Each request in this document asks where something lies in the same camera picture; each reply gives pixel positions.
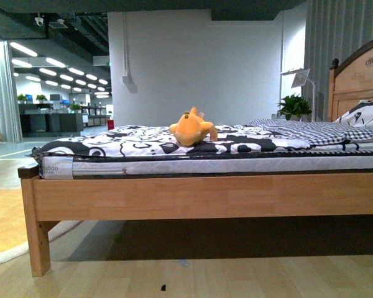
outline folded blanket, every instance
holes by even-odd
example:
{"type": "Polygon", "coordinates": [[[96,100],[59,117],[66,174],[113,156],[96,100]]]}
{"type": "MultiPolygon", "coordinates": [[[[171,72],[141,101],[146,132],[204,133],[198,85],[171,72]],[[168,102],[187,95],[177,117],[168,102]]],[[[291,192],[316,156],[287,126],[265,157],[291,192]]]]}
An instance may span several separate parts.
{"type": "Polygon", "coordinates": [[[289,120],[252,120],[248,127],[260,127],[264,130],[306,141],[311,146],[334,145],[340,143],[373,142],[373,129],[353,127],[334,122],[299,122],[289,120]]]}

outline gray curtain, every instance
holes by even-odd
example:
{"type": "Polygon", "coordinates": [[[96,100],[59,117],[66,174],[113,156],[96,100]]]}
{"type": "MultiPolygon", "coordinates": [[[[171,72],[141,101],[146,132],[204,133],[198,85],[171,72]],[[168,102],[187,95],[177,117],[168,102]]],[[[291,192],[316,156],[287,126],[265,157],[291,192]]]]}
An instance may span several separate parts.
{"type": "MultiPolygon", "coordinates": [[[[317,83],[317,119],[327,120],[331,61],[343,62],[373,39],[373,0],[308,0],[305,36],[304,67],[317,83]]],[[[309,85],[303,96],[310,101],[309,85]]]]}
{"type": "Polygon", "coordinates": [[[22,141],[21,122],[7,42],[0,42],[0,134],[7,142],[22,141]]]}

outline potted plant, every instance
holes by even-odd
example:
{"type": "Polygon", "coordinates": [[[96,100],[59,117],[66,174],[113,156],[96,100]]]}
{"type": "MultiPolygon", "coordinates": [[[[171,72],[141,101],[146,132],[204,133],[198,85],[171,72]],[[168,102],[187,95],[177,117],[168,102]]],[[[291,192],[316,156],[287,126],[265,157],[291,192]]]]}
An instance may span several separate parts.
{"type": "Polygon", "coordinates": [[[308,101],[306,101],[304,97],[295,94],[282,98],[282,102],[278,103],[278,107],[280,107],[278,115],[284,115],[286,120],[292,119],[301,121],[302,115],[309,115],[312,113],[308,101]]]}
{"type": "Polygon", "coordinates": [[[26,95],[23,95],[22,93],[20,95],[18,95],[18,103],[26,103],[27,102],[27,97],[26,95]]]}
{"type": "Polygon", "coordinates": [[[79,104],[73,103],[73,104],[70,105],[69,109],[71,109],[72,112],[75,113],[76,111],[79,112],[81,110],[81,106],[79,104]]]}
{"type": "Polygon", "coordinates": [[[38,101],[46,101],[47,97],[45,97],[44,94],[39,94],[38,96],[36,96],[36,100],[38,100],[38,101]]]}

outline beige carpet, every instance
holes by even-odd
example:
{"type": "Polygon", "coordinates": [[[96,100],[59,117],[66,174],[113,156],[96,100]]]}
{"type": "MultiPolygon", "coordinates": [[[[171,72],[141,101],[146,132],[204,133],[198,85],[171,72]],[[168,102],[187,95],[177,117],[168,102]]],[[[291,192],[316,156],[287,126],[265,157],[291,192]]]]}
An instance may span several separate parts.
{"type": "Polygon", "coordinates": [[[21,189],[0,190],[0,252],[27,241],[21,189]]]}
{"type": "MultiPolygon", "coordinates": [[[[30,158],[0,160],[0,264],[29,250],[21,181],[17,175],[18,167],[29,163],[30,158]]],[[[50,231],[50,239],[59,237],[79,222],[59,223],[50,231]]]]}

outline floor lamp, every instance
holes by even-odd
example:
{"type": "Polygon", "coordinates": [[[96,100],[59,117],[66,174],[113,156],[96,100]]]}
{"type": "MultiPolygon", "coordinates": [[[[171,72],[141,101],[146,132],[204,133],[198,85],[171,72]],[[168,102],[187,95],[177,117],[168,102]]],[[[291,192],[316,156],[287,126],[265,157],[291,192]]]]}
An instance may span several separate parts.
{"type": "Polygon", "coordinates": [[[289,70],[285,73],[281,73],[282,76],[287,75],[295,75],[292,88],[304,86],[305,83],[308,81],[312,84],[312,114],[311,114],[311,121],[316,122],[316,83],[312,79],[308,77],[310,73],[310,69],[303,70],[300,68],[299,70],[289,70]]]}

